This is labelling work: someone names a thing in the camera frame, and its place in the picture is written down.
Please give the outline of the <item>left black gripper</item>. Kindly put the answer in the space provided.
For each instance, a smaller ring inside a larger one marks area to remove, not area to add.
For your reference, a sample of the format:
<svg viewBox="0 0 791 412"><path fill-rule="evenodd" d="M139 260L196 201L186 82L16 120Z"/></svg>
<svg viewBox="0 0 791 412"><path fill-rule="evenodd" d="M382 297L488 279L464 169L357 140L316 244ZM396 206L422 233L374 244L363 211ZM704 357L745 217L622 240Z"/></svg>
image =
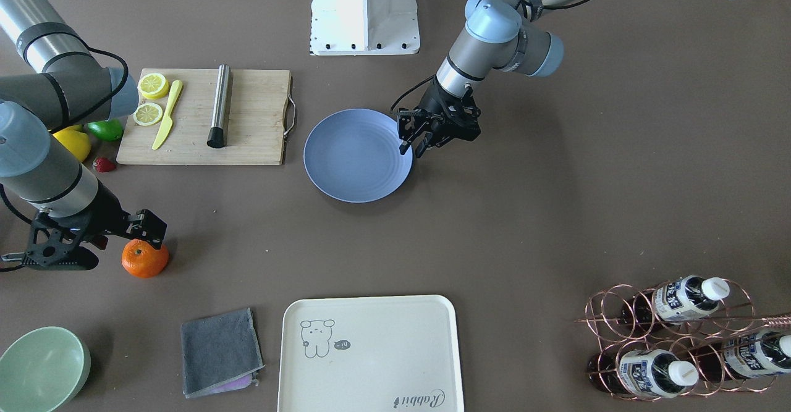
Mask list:
<svg viewBox="0 0 791 412"><path fill-rule="evenodd" d="M406 154L421 134L423 139L415 148L417 159L430 148L441 148L454 139L475 141L480 136L481 111L471 91L463 92L462 97L453 96L432 77L415 110L397 111L401 155Z"/></svg>

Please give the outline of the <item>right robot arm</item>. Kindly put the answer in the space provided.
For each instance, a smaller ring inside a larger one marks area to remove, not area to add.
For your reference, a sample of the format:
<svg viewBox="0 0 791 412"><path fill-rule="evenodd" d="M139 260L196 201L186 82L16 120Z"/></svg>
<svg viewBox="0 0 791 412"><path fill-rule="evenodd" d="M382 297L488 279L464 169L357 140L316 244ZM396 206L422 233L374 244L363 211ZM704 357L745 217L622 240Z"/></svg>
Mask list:
<svg viewBox="0 0 791 412"><path fill-rule="evenodd" d="M131 215L55 137L71 125L129 116L135 81L117 54L89 46L48 0L2 0L2 31L31 74L2 78L2 190L37 209L17 260L55 258L108 235L160 248L166 223Z"/></svg>

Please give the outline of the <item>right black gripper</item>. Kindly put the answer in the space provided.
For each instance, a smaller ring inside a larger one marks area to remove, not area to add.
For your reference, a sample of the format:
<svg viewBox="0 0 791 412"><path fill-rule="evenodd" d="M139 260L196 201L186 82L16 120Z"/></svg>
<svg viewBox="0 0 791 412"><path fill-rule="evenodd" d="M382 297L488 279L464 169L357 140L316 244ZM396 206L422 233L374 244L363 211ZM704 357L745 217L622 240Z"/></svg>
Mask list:
<svg viewBox="0 0 791 412"><path fill-rule="evenodd" d="M167 224L150 210L142 209L135 214L123 210L119 199L102 183L93 201L74 215L74 237L93 241L93 246L99 250L107 248L107 235L135 238L153 248L161 248L166 231Z"/></svg>

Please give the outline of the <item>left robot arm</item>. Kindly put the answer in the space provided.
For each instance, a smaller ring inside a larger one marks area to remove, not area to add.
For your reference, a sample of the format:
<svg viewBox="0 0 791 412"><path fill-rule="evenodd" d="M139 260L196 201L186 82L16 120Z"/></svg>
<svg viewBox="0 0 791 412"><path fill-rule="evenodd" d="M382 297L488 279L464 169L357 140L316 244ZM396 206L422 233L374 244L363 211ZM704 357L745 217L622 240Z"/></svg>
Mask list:
<svg viewBox="0 0 791 412"><path fill-rule="evenodd" d="M562 63L559 37L536 27L554 11L591 0L467 0L464 28L412 110L392 106L399 153L422 156L454 139L475 141L480 108L473 94L494 70L547 77Z"/></svg>

